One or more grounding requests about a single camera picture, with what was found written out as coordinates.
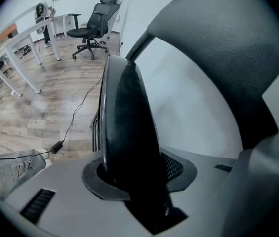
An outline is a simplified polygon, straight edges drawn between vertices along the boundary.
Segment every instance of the charger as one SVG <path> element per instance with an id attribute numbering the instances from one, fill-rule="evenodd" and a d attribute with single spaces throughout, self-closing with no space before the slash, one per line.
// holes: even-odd
<path id="1" fill-rule="evenodd" d="M 53 154 L 56 154 L 62 148 L 62 141 L 58 141 L 55 145 L 50 148 Z"/>

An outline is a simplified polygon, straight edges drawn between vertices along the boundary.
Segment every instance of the chair armrest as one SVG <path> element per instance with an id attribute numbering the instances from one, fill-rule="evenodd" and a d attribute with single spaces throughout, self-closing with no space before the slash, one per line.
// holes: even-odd
<path id="1" fill-rule="evenodd" d="M 107 16 L 107 14 L 99 12 L 99 11 L 94 11 L 93 13 L 100 15 L 100 19 L 101 19 L 100 35 L 103 36 L 103 28 L 104 28 L 103 16 Z"/>

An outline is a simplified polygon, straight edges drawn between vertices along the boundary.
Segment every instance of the chair backrest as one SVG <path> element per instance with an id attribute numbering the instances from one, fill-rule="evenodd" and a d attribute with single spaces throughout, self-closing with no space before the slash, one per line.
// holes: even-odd
<path id="1" fill-rule="evenodd" d="M 98 3 L 95 5 L 93 12 L 98 11 L 105 13 L 107 16 L 104 16 L 104 28 L 103 35 L 109 31 L 108 22 L 110 18 L 114 15 L 114 13 L 119 9 L 119 4 L 102 4 Z M 100 28 L 101 28 L 101 16 L 99 14 L 92 13 L 88 24 L 86 26 L 88 29 L 98 30 L 99 35 L 97 38 L 101 38 Z"/>
<path id="2" fill-rule="evenodd" d="M 265 0 L 173 0 L 147 32 L 186 54 L 217 86 L 244 149 L 278 132 L 262 98 L 279 74 L 279 19 Z"/>

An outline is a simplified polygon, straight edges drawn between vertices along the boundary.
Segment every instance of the chair base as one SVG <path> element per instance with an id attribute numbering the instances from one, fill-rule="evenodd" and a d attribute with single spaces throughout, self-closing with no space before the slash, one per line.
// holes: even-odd
<path id="1" fill-rule="evenodd" d="M 76 54 L 77 54 L 77 53 L 80 53 L 80 52 L 82 52 L 82 51 L 88 49 L 89 52 L 91 53 L 91 60 L 94 61 L 94 54 L 93 54 L 92 48 L 105 49 L 105 52 L 106 52 L 106 53 L 109 52 L 109 50 L 107 49 L 107 47 L 100 46 L 100 44 L 99 44 L 95 39 L 88 39 L 86 45 L 77 45 L 77 52 L 75 52 L 75 53 L 72 54 L 72 58 L 75 60 L 75 59 L 76 59 Z"/>

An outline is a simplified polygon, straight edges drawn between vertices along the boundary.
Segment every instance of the mesh backrest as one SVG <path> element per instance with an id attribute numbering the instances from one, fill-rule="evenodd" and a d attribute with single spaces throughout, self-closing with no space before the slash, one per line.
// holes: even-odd
<path id="1" fill-rule="evenodd" d="M 113 14 L 118 10 L 120 7 L 119 4 L 101 4 L 98 3 L 95 5 L 93 12 L 98 11 L 107 14 L 107 16 L 104 17 L 104 27 L 103 27 L 103 34 L 107 33 L 109 28 L 108 28 L 108 22 L 110 18 L 113 16 Z M 92 29 L 92 30 L 98 30 L 99 35 L 97 36 L 98 38 L 102 37 L 100 35 L 100 29 L 101 29 L 101 17 L 99 14 L 92 13 L 88 24 L 87 28 Z"/>

